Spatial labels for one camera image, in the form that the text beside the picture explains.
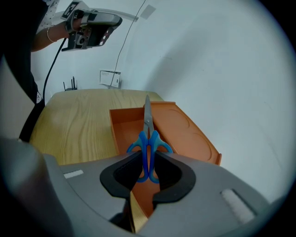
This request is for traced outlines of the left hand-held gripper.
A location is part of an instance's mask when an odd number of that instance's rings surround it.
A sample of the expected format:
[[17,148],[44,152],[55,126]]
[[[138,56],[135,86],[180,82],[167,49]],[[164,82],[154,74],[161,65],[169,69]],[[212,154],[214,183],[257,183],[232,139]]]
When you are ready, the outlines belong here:
[[109,36],[121,25],[122,18],[112,14],[90,11],[83,1],[73,0],[62,14],[61,19],[72,22],[81,18],[81,25],[87,26],[85,31],[74,31],[69,35],[67,47],[61,51],[86,50],[105,44]]

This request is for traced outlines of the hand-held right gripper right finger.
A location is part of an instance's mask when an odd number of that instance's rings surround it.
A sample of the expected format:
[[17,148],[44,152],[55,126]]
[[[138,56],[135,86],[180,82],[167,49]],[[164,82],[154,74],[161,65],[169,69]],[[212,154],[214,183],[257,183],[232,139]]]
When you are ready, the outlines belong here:
[[268,201],[226,169],[167,152],[156,152],[161,191],[144,233],[229,233],[255,220]]

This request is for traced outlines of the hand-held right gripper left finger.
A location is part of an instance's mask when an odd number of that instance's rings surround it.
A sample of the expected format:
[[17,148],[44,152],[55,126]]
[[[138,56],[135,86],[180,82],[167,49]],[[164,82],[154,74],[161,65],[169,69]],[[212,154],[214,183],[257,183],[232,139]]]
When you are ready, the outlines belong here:
[[142,153],[60,166],[44,156],[57,194],[69,193],[107,220],[132,220],[130,193],[142,172]]

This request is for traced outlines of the person's left hand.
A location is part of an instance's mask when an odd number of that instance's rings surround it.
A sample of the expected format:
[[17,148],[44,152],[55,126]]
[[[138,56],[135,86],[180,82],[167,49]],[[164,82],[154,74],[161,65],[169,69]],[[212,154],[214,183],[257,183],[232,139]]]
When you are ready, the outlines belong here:
[[74,31],[85,31],[88,27],[87,26],[81,26],[81,21],[82,18],[78,18],[78,19],[73,19],[72,22],[70,21],[65,21],[64,24],[64,28],[65,28],[65,36],[64,38],[69,38],[69,35],[74,32]]

